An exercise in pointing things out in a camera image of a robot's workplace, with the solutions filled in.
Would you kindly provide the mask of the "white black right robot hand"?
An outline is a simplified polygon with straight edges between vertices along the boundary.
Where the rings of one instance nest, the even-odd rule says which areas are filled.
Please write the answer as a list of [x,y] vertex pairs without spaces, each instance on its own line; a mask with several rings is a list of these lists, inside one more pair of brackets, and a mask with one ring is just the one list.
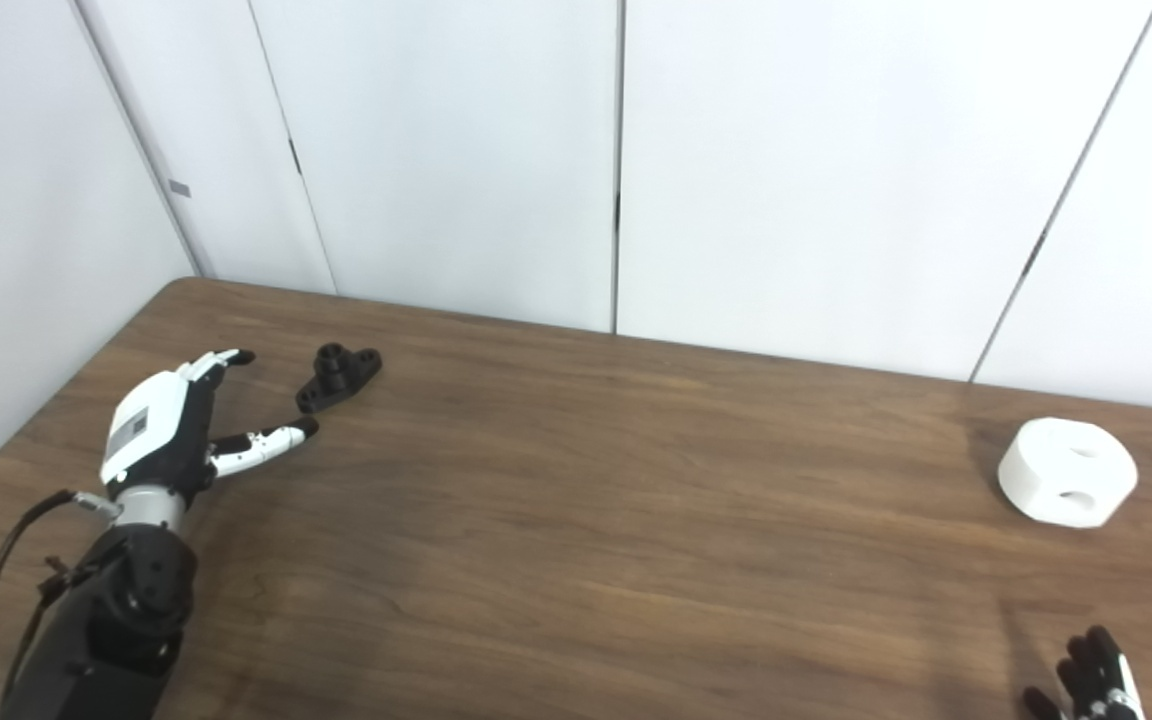
[[1144,719],[1132,665],[1106,626],[1089,626],[1074,635],[1055,666],[1069,706],[1062,707],[1043,689],[1021,692],[1021,706],[1032,719]]

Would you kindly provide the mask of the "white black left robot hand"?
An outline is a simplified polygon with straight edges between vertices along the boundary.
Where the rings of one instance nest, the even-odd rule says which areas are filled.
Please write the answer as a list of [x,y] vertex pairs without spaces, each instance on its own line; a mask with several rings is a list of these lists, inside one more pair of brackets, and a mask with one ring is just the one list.
[[137,384],[116,406],[99,477],[111,501],[132,488],[159,487],[191,503],[218,478],[288,454],[319,424],[301,416],[279,427],[223,438],[210,435],[217,392],[227,370],[251,364],[243,348],[211,351]]

